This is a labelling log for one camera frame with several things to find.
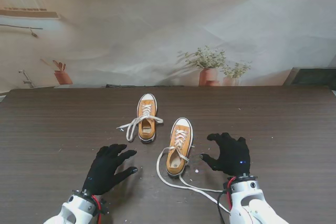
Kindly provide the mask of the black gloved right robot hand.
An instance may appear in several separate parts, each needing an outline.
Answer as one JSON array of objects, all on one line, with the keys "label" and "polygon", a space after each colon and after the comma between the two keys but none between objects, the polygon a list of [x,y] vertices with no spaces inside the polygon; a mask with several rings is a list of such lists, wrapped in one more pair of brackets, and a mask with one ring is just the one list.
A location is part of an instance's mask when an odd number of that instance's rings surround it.
[{"label": "black gloved right robot hand", "polygon": [[219,157],[214,159],[208,154],[200,155],[212,170],[220,171],[229,176],[243,176],[250,173],[250,153],[246,139],[232,138],[228,133],[213,133],[207,136],[209,141],[215,141],[219,147]]}]

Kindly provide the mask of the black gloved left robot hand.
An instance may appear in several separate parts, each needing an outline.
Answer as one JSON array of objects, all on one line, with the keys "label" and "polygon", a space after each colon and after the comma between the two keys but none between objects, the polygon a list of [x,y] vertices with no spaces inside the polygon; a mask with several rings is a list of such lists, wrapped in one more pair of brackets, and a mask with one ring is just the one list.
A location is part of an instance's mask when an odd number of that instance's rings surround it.
[{"label": "black gloved left robot hand", "polygon": [[88,171],[82,191],[90,195],[103,195],[135,174],[138,171],[136,167],[116,172],[124,161],[137,153],[135,150],[126,151],[126,147],[126,144],[112,144],[100,148]]}]

